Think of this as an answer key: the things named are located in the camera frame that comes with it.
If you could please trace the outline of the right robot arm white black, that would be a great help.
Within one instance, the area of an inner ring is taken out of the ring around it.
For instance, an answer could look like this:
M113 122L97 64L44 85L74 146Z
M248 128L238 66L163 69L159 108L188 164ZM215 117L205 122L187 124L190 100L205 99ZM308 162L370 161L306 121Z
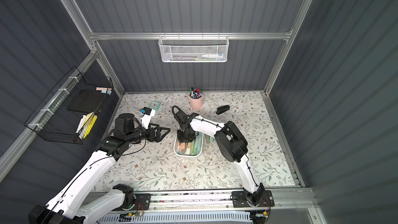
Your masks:
M187 115L178 106L172 106L172 114L178 122L177 140L181 143L193 142L199 133L215 139L223 157L233 163L242 181L246 201L250 206L261 203L272 207L271 195L257 178L248 156L248 142L232 121L219 123L208 120L197 113Z

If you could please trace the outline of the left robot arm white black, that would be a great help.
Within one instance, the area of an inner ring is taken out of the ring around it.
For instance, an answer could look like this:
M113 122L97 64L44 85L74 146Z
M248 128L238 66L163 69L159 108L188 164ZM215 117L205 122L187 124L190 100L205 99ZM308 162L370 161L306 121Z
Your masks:
M142 205L137 201L134 189L124 184L113 186L106 195L93 201L86 207L84 199L96 182L133 144L160 142L169 133L164 128L151 123L154 111L143 113L138 120L133 114L124 113L115 120L115 127L109 132L95 150L87 163L73 179L44 206L35 206L28 215L31 224L94 224L101 217L114 209L125 211L140 210Z

